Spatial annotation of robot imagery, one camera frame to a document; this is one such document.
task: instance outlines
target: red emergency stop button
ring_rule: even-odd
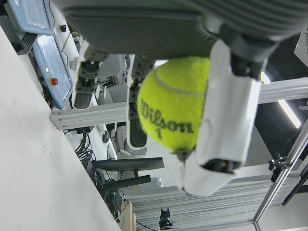
[[[57,86],[59,84],[59,81],[57,78],[50,78],[50,84],[52,86]]]

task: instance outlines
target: metal frame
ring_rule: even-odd
[[[85,110],[52,111],[49,119],[58,130],[123,122],[126,121],[126,102],[98,105]]]
[[[258,103],[302,98],[308,98],[308,78],[262,84]],[[85,110],[52,111],[49,119],[58,130],[123,122],[126,121],[126,102],[92,106]]]
[[[270,203],[274,199],[275,195],[277,194],[278,190],[282,186],[283,182],[285,181],[285,179],[288,177],[289,173],[291,172],[296,161],[302,154],[307,143],[308,143],[308,120],[305,122],[301,132],[299,133],[294,145],[292,146],[288,154],[286,162],[292,165],[289,168],[283,170],[280,173],[279,177],[276,179],[276,181],[272,183],[271,187],[269,188],[268,193],[264,197],[259,209],[257,210],[253,218],[253,221],[255,223],[258,223],[260,221],[262,215],[265,213],[265,211],[269,207]]]
[[[302,193],[302,190],[304,188],[308,187],[308,185],[303,185],[307,180],[308,180],[308,169],[306,169],[306,171],[303,174],[301,174],[301,179],[300,179],[299,183],[295,186],[295,188],[292,190],[292,192],[286,197],[286,199],[284,200],[282,205],[287,205],[288,202],[292,199],[292,197],[295,194]]]
[[[280,99],[294,100],[301,98],[308,98],[308,78],[283,80],[267,85],[262,84],[258,103],[272,103]],[[126,104],[126,102],[123,102],[93,106],[85,110],[68,109],[52,111],[50,120],[58,130],[122,122],[126,120]],[[283,170],[276,182],[270,187],[253,218],[255,226],[258,224],[283,182],[288,177],[307,143],[308,120],[305,122],[289,152],[287,162],[293,165]]]

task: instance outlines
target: black cable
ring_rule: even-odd
[[[147,227],[146,225],[144,224],[141,224],[140,222],[136,221],[138,224],[142,225],[143,227],[146,227],[147,229],[150,229],[150,230],[153,230],[153,231],[157,231],[157,230],[154,230],[154,229],[151,229],[150,227]]]
[[[107,173],[107,176],[108,176],[108,178],[111,180],[111,177],[110,177],[110,175],[108,174],[108,172],[105,170],[105,172]]]
[[[296,135],[298,135],[299,133],[300,133],[300,131],[301,131],[301,129],[298,129],[294,134],[292,134],[290,137],[289,137],[289,139],[288,139],[288,141],[284,144],[284,146],[283,146],[283,148],[281,149],[281,156],[287,156],[288,154],[285,154],[285,149],[286,149],[286,147],[287,147],[287,144],[292,140],[292,139],[294,139],[295,138],[295,136]]]
[[[68,67],[68,56],[67,56],[67,54],[65,53],[65,51],[62,51],[62,52],[66,55],[67,67]]]
[[[51,11],[50,1],[51,1],[51,0],[49,0],[49,10],[50,10],[50,12],[51,12],[51,14],[52,14],[52,17],[53,17],[53,27],[54,27],[55,19],[54,19],[53,12]]]

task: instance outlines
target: tennis ball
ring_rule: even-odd
[[[170,59],[143,81],[137,111],[142,130],[172,151],[191,151],[202,120],[210,60]]]

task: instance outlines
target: cable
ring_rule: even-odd
[[[49,0],[49,10],[50,10],[52,17],[53,17],[53,27],[54,27],[55,19],[54,19],[53,12],[51,11],[50,2],[51,2],[51,0]]]
[[[122,228],[123,228],[123,225],[124,225],[124,222],[125,222],[125,216],[120,215],[120,216],[118,216],[115,220],[120,219],[120,217],[123,217],[123,223],[122,223],[121,228],[120,228],[120,229],[122,229]]]
[[[66,59],[67,59],[67,67],[68,67],[68,56],[67,54],[65,53],[65,51],[62,51],[65,55],[66,55]]]
[[[122,213],[122,212],[125,210],[125,208],[126,208],[126,203],[125,203],[126,199],[125,199],[125,196],[124,196],[124,192],[123,192],[122,190],[120,190],[120,189],[118,189],[118,190],[121,191],[121,192],[123,193],[123,198],[121,197],[121,200],[124,202],[124,208],[123,208],[122,211],[120,212],[120,213]]]
[[[107,170],[105,170],[105,172],[107,173],[108,178],[111,180],[110,175],[108,174]]]
[[[150,229],[150,230],[153,230],[153,231],[157,231],[157,230],[154,230],[154,229],[151,229],[150,227],[147,227],[146,225],[144,224],[141,224],[140,222],[136,221],[138,224],[142,225],[143,227],[146,227],[147,229]]]

